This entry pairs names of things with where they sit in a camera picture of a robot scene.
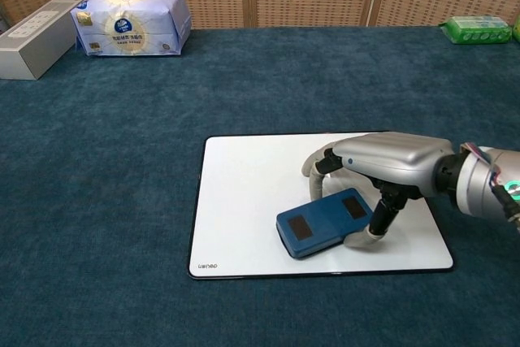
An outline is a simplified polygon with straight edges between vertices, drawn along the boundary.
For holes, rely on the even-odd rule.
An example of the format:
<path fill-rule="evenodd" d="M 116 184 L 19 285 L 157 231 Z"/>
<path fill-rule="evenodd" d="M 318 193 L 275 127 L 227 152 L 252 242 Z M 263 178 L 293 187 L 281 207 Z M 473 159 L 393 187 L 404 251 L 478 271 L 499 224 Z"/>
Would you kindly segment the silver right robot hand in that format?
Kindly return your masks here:
<path fill-rule="evenodd" d="M 310 199 L 323 197 L 327 174 L 346 169 L 365 176 L 380 191 L 368 225 L 348 234 L 344 246 L 366 248 L 384 238 L 408 200 L 436 195 L 437 170 L 454 155 L 451 141 L 403 132 L 372 132 L 333 141 L 313 152 L 301 167 Z"/>

